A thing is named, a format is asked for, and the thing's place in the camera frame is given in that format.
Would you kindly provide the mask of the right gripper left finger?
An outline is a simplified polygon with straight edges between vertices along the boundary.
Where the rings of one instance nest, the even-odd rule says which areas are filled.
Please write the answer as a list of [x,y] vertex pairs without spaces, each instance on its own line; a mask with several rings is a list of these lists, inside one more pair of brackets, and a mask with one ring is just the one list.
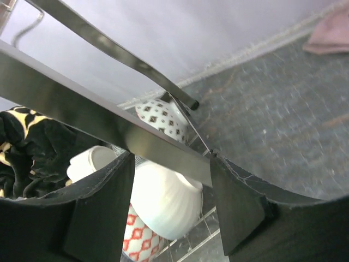
[[1,261],[120,261],[134,173],[125,152],[41,198],[1,199]]

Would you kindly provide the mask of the red patterned bowl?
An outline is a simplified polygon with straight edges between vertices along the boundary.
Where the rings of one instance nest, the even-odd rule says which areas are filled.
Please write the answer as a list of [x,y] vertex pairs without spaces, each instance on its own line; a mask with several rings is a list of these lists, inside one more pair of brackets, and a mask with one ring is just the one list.
[[137,116],[153,128],[186,144],[189,123],[174,102],[150,99],[135,105]]

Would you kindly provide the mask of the stainless steel dish rack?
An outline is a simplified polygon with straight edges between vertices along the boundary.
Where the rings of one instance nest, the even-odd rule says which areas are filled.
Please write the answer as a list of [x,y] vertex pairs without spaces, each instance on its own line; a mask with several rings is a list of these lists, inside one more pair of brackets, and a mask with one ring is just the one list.
[[23,53],[16,47],[19,39],[17,35],[12,44],[1,42],[3,98],[117,145],[124,153],[140,155],[212,185],[206,157]]

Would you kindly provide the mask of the plain white bowl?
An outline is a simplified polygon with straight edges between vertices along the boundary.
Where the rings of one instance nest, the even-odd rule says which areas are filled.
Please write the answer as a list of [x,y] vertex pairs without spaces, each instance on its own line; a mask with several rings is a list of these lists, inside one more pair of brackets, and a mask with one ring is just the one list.
[[152,231],[176,240],[198,221],[202,190],[201,182],[147,160],[135,169],[130,203]]

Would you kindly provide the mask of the blue triangle patterned bowl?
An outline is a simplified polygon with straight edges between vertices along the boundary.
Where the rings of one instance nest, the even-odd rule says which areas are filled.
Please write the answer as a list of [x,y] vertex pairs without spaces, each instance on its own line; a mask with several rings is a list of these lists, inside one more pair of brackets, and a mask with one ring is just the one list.
[[132,261],[152,261],[165,245],[165,239],[151,230],[129,205],[123,253]]

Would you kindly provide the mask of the white scalloped bowl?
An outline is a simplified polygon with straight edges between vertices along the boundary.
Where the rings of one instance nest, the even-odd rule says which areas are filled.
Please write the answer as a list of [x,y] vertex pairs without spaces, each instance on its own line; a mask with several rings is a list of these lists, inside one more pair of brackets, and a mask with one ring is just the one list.
[[75,183],[104,168],[116,158],[112,149],[105,146],[93,146],[70,159],[67,176],[72,183]]

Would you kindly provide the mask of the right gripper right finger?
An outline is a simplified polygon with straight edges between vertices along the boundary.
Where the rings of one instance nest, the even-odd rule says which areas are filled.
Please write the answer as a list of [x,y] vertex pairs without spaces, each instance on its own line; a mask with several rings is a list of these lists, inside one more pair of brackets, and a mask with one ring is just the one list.
[[217,151],[210,172],[230,261],[348,261],[348,196],[320,200],[284,190]]

